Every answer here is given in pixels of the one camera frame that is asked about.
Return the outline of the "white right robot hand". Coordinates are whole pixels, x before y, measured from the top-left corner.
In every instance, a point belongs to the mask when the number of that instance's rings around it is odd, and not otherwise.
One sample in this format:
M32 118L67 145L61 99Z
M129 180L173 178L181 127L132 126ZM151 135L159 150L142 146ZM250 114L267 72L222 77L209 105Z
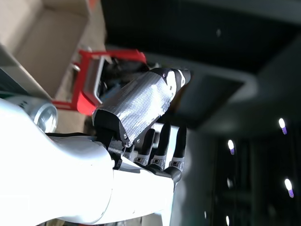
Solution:
M171 126L152 158L153 123L189 83L182 69L154 68L92 114L95 135L42 131L28 96L0 101L0 223L37 226L60 219L100 225L143 217L170 205L181 180L186 126L166 164Z

